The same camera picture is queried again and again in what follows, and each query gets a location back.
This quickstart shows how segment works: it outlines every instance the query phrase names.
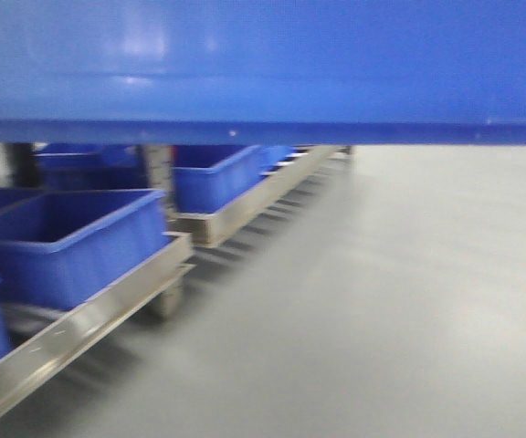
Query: steel shelf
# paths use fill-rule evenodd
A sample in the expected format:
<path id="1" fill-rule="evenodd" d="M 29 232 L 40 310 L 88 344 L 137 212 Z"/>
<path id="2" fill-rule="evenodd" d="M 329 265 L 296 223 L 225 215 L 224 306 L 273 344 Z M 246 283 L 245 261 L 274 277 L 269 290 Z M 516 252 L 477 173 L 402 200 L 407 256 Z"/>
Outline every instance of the steel shelf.
<path id="1" fill-rule="evenodd" d="M 211 214 L 179 213 L 174 227 L 192 233 L 196 246 L 214 248 L 248 224 L 265 208 L 315 172 L 339 145 L 314 145 L 293 154 L 293 160 L 281 162 L 268 177 L 236 200 Z"/>
<path id="2" fill-rule="evenodd" d="M 192 267 L 190 236 L 168 246 L 0 359 L 0 417 L 170 287 Z"/>

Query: gray floor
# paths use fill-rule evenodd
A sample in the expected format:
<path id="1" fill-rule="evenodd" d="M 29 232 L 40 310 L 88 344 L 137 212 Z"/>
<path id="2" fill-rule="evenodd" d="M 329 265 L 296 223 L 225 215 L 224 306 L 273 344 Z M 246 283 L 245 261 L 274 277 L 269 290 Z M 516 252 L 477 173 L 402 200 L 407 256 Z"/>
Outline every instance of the gray floor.
<path id="1" fill-rule="evenodd" d="M 0 437 L 526 438 L 526 148 L 361 148 L 195 261 Z"/>

